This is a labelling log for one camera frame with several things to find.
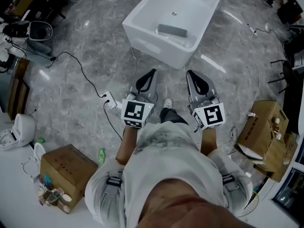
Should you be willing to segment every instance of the white device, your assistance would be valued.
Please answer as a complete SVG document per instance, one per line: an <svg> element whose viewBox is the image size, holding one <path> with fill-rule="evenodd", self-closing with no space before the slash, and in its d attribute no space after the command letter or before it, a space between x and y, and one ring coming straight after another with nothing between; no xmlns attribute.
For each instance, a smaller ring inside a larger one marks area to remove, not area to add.
<svg viewBox="0 0 304 228"><path fill-rule="evenodd" d="M26 158L21 163L22 172L27 175L33 183L36 182L40 175L42 156L57 148L59 148L59 145L55 142L35 143L33 156Z"/></svg>
<svg viewBox="0 0 304 228"><path fill-rule="evenodd" d="M192 116L201 130L218 127L226 121L223 103L195 108Z"/></svg>
<svg viewBox="0 0 304 228"><path fill-rule="evenodd" d="M152 103L123 99L121 120L125 126L143 128L153 110Z"/></svg>
<svg viewBox="0 0 304 228"><path fill-rule="evenodd" d="M12 129L0 133L0 150L22 147L33 141L35 121L32 116L17 114Z"/></svg>

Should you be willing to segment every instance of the toilet lid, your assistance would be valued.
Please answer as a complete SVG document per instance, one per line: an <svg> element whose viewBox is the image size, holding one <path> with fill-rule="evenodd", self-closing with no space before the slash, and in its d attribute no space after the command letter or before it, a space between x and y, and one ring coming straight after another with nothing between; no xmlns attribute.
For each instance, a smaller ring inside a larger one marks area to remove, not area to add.
<svg viewBox="0 0 304 228"><path fill-rule="evenodd" d="M34 178L40 173L40 165L33 157L30 157L28 161L22 163L22 170L26 175Z"/></svg>
<svg viewBox="0 0 304 228"><path fill-rule="evenodd" d="M44 147L40 143L35 143L34 146L34 158L37 160L39 164L41 164L41 157L46 153Z"/></svg>

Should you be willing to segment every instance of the brown cardboard box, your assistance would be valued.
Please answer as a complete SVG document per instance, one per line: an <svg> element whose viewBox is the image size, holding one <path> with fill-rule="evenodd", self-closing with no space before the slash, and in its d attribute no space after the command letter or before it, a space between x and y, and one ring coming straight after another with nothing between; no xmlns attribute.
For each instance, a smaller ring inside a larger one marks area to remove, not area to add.
<svg viewBox="0 0 304 228"><path fill-rule="evenodd" d="M71 144L45 153L41 158L40 175L44 180L48 174L53 187L62 188L72 198L66 203L71 210L83 197L86 184L96 170L97 164Z"/></svg>
<svg viewBox="0 0 304 228"><path fill-rule="evenodd" d="M242 152L255 164L265 171L278 171L286 148L283 141L276 139L273 131L273 118L279 118L279 129L282 136L285 134L288 119L275 101L255 101L252 109L255 117L248 118L237 143Z"/></svg>
<svg viewBox="0 0 304 228"><path fill-rule="evenodd" d="M16 0L13 4L13 10L10 12L12 15L22 17L28 10L33 0Z"/></svg>
<svg viewBox="0 0 304 228"><path fill-rule="evenodd" d="M283 165L283 163L282 163L279 171L277 171L277 172L265 171L262 168L260 168L259 166L254 166L254 168L256 168L259 172L261 172L262 174L266 175L267 177L269 177L270 179L272 179L276 182L280 182L282 180L283 176L285 175L285 173L291 163L292 158L294 157L295 150L297 148L297 143L292 134L285 134L284 142L285 142L285 148L287 151L285 157L287 157L289 159L289 163L287 165Z"/></svg>

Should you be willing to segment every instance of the white bathtub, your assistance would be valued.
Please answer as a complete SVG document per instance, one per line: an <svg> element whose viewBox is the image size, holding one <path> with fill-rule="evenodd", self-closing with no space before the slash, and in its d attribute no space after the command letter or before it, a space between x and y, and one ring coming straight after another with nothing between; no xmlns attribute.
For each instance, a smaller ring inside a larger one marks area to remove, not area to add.
<svg viewBox="0 0 304 228"><path fill-rule="evenodd" d="M219 0L142 0L123 21L123 28L133 48L180 69L198 47L218 3ZM187 37L159 33L159 24L186 29Z"/></svg>

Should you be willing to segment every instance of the gray marble floor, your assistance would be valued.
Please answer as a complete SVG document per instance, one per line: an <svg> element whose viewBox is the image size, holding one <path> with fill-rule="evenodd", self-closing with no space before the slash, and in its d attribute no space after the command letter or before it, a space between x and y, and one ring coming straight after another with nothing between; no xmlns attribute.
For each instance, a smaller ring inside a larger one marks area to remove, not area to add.
<svg viewBox="0 0 304 228"><path fill-rule="evenodd" d="M134 77L134 58L122 21L140 0L82 0L66 8L66 19L55 28L49 42L54 55L67 51L76 56L83 65L87 77L96 85L99 94L110 90L116 100L125 96L129 82ZM235 126L240 131L246 121L257 89L260 72L260 89L257 100L278 100L282 104L284 82L267 84L277 79L281 64L270 61L284 58L283 48L275 34L259 33L254 36L247 27L276 31L283 41L288 38L276 15L278 2L270 8L264 0L220 0L208 28L188 65L181 70L173 69L148 55L134 50L137 56L137 72L158 70L158 105L151 118L158 121L163 100L171 97L174 108L196 128L188 109L188 91L185 74L195 69L210 77L224 103L227 122L217 128L220 147L229 141L230 131ZM203 57L210 58L210 64ZM97 161L98 152L106 148L107 155L114 154L120 140L113 132L103 111L104 100L97 97L92 86L84 79L80 66L67 54L61 55L50 69L31 64L26 75L30 94L26 112L36 120L36 136L60 145L71 143L85 155ZM123 125L119 115L107 108L111 122L122 134ZM194 134L200 142L201 133ZM233 143L222 147L227 154L234 152ZM231 158L243 170L252 174L254 184L263 176L253 169L250 161L239 153Z"/></svg>

